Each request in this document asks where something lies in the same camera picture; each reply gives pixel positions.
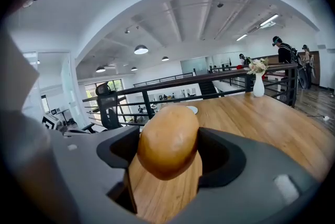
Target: wooden floor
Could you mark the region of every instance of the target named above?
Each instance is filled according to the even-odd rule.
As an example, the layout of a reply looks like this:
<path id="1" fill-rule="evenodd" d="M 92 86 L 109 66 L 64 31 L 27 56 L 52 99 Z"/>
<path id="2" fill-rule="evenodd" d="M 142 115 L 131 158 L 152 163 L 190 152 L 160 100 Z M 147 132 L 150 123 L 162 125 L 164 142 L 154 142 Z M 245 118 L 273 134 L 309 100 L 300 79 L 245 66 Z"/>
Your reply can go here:
<path id="1" fill-rule="evenodd" d="M 295 108 L 308 116 L 321 115 L 335 119 L 335 97 L 332 98 L 331 93 L 315 85 L 306 90 L 299 87 Z M 322 117 L 313 117 L 313 119 L 335 136 L 335 120 L 325 122 Z"/>
<path id="2" fill-rule="evenodd" d="M 272 144 L 319 181 L 323 180 L 333 163 L 335 137 L 313 119 L 276 99 L 242 94 L 179 105 L 196 106 L 201 127 Z M 195 197 L 202 162 L 197 154 L 182 175 L 170 181 L 160 181 L 135 157 L 129 173 L 137 216 L 151 223 L 164 223 Z"/>

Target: window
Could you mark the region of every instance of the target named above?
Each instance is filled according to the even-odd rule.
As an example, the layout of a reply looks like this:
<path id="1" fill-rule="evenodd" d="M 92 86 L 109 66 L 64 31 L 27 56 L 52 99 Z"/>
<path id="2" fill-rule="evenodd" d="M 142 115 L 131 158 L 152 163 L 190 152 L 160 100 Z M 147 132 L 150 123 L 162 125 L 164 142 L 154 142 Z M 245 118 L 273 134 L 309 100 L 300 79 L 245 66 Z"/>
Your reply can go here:
<path id="1" fill-rule="evenodd" d="M 50 112 L 48 101 L 47 101 L 47 96 L 43 95 L 43 96 L 41 96 L 41 98 L 42 98 L 42 104 L 43 104 L 44 112 L 45 113 Z"/>
<path id="2" fill-rule="evenodd" d="M 87 85 L 85 85 L 85 90 L 86 90 L 87 98 L 95 97 L 96 96 L 95 89 L 99 85 L 101 85 L 103 83 L 106 83 L 106 82 L 100 82 L 100 83 L 94 83 L 94 84 L 87 84 Z M 121 79 L 108 81 L 107 85 L 109 86 L 109 88 L 110 88 L 111 91 L 120 91 L 120 90 L 124 89 L 124 87 L 122 85 Z M 118 98 L 120 99 L 119 102 L 121 104 L 126 104 L 127 103 L 127 100 L 125 99 L 124 95 L 118 96 Z M 91 107 L 97 107 L 98 104 L 94 100 L 94 101 L 90 101 L 90 106 Z M 123 114 L 123 113 L 127 113 L 127 114 L 130 113 L 128 106 L 119 106 L 118 107 L 118 114 Z M 100 117 L 100 114 L 98 113 L 97 109 L 92 108 L 92 110 L 90 111 L 89 117 L 91 119 L 94 119 L 94 120 L 98 121 L 98 123 L 101 123 L 101 117 Z M 130 116 L 126 116 L 126 117 L 125 116 L 119 116 L 119 121 L 120 122 L 125 122 L 125 121 L 127 121 L 129 119 L 131 119 Z"/>

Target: white vase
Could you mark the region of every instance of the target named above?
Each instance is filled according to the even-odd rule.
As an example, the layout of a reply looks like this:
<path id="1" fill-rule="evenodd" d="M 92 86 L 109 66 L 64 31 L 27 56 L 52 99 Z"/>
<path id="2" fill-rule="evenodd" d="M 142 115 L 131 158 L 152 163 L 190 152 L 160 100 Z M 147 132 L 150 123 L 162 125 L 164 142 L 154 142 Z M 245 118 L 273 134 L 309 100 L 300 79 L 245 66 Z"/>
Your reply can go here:
<path id="1" fill-rule="evenodd" d="M 256 73 L 256 82 L 253 86 L 253 95 L 256 97 L 264 96 L 264 84 L 262 80 L 262 73 Z"/>

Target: potted plant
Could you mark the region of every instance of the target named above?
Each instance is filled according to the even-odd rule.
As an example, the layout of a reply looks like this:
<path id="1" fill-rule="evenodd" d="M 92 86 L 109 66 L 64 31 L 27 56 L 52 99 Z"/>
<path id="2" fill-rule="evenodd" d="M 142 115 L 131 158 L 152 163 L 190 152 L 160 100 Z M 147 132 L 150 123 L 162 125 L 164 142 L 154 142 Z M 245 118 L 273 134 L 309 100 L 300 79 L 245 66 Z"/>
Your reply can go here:
<path id="1" fill-rule="evenodd" d="M 247 68 L 248 74 L 256 75 L 256 82 L 253 86 L 253 94 L 256 97 L 261 97 L 264 95 L 264 84 L 262 81 L 262 76 L 269 67 L 269 60 L 266 59 L 250 59 L 249 68 Z"/>

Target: ceiling beam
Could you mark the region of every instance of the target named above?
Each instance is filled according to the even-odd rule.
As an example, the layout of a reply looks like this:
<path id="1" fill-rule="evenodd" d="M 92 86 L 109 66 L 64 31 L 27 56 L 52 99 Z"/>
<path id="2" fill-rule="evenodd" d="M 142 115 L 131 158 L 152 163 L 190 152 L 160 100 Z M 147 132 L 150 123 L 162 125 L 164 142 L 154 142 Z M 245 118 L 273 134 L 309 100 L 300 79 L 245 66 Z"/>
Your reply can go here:
<path id="1" fill-rule="evenodd" d="M 147 35 L 149 35 L 155 42 L 156 44 L 158 45 L 158 47 L 164 47 L 165 45 L 160 41 L 158 40 L 155 35 L 150 32 L 150 30 L 143 24 L 143 20 L 140 22 L 139 20 L 135 20 L 134 18 L 131 18 L 131 23 L 133 25 L 136 25 L 136 26 L 139 26 L 144 32 L 147 33 Z"/>
<path id="2" fill-rule="evenodd" d="M 216 33 L 214 39 L 216 39 L 217 37 L 220 37 L 225 32 L 225 30 L 227 30 L 231 26 L 231 24 L 235 21 L 235 19 L 241 14 L 244 8 L 249 4 L 249 1 L 250 0 L 240 0 L 240 2 L 235 6 L 235 9 L 231 12 L 229 17 L 224 22 L 222 27 Z"/>
<path id="3" fill-rule="evenodd" d="M 110 43 L 114 43 L 114 44 L 118 44 L 119 46 L 123 46 L 123 47 L 128 47 L 128 48 L 133 48 L 133 46 L 129 45 L 129 44 L 125 44 L 123 42 L 119 42 L 119 41 L 115 41 L 111 38 L 103 38 L 102 40 L 106 41 L 106 42 L 110 42 Z"/>
<path id="4" fill-rule="evenodd" d="M 166 10 L 166 12 L 167 12 L 168 17 L 170 18 L 172 27 L 174 29 L 174 32 L 175 32 L 176 36 L 177 36 L 177 41 L 182 42 L 183 41 L 182 35 L 180 33 L 180 28 L 179 28 L 178 22 L 176 20 L 176 15 L 174 13 L 174 10 L 172 9 L 171 2 L 165 2 L 165 3 L 163 3 L 163 6 L 164 6 L 164 10 Z"/>
<path id="5" fill-rule="evenodd" d="M 201 40 L 202 35 L 204 33 L 206 24 L 207 24 L 207 18 L 209 15 L 209 11 L 211 8 L 213 0 L 203 0 L 203 3 L 207 3 L 207 5 L 203 6 L 201 8 L 201 16 L 200 16 L 200 22 L 199 22 L 199 32 L 198 32 L 198 39 Z"/>

